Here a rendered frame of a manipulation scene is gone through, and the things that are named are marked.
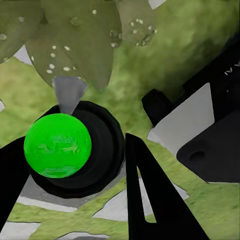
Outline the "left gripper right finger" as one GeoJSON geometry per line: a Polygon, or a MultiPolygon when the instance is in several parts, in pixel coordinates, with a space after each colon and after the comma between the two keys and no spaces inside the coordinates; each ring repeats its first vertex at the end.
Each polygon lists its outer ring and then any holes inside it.
{"type": "Polygon", "coordinates": [[[125,134],[129,240],[210,240],[145,142],[125,134]],[[156,223],[144,215],[139,168],[156,223]]]}

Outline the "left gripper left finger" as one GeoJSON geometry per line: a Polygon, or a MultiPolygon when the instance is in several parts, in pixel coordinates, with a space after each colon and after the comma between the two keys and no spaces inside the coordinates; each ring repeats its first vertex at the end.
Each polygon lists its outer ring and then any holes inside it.
{"type": "Polygon", "coordinates": [[[0,148],[0,232],[30,176],[24,153],[25,137],[0,148]]]}

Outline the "insectifuge atomizer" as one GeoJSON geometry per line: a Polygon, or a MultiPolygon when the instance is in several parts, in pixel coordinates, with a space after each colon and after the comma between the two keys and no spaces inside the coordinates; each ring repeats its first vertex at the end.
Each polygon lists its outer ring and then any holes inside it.
{"type": "Polygon", "coordinates": [[[103,106],[81,100],[87,81],[52,79],[58,104],[35,121],[23,145],[26,167],[37,185],[62,199],[100,193],[126,159],[123,131],[103,106]]]}

